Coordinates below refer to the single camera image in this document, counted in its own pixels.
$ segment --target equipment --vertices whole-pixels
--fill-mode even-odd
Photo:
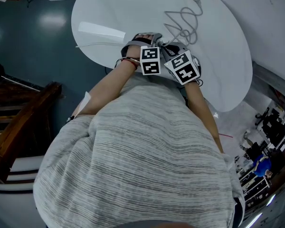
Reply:
[[[153,38],[152,40],[142,37],[136,38],[138,35],[153,35]],[[122,57],[126,56],[128,47],[131,45],[141,47],[140,65],[143,75],[161,74],[161,64],[164,64],[169,73],[181,85],[200,77],[199,60],[181,42],[164,42],[160,33],[140,33],[123,47],[121,50]]]

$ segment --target blue shirt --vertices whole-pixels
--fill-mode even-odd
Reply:
[[[259,164],[258,164],[256,170],[254,171],[254,174],[257,175],[258,177],[265,176],[266,170],[270,170],[270,168],[271,168],[271,161],[269,160],[269,158],[266,158],[266,159],[263,159],[262,161],[260,161],[260,159],[262,159],[263,157],[264,156],[261,154],[253,162],[253,166],[256,166],[257,162],[259,161]]]

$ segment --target hand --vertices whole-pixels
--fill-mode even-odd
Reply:
[[[153,36],[150,35],[138,35],[135,38],[146,38],[152,40]],[[141,47],[140,46],[129,46],[126,57],[132,57],[134,59],[139,60],[141,55]]]

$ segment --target red bracelet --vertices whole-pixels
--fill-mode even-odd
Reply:
[[[134,62],[132,62],[131,60],[126,59],[126,58],[122,59],[122,61],[124,61],[124,60],[129,61],[130,63],[132,63],[136,69],[138,68],[138,65],[136,65],[136,64],[135,64]]]

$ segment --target table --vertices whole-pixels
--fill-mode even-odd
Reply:
[[[281,150],[283,145],[284,145],[284,140],[285,140],[285,136],[283,137],[283,139],[280,141],[280,143],[277,145],[277,150]]]
[[[224,3],[201,3],[204,14],[198,17],[198,41],[189,49],[201,63],[204,97],[216,110],[226,112],[235,108],[250,88],[251,56],[242,29]],[[135,34],[152,31],[172,38],[164,23],[173,22],[164,11],[180,11],[183,7],[199,11],[193,0],[76,0],[71,24],[80,46],[77,49],[92,61],[113,68],[121,57],[122,45]],[[119,45],[85,46],[93,43]],[[172,79],[163,65],[161,71],[162,77]]]

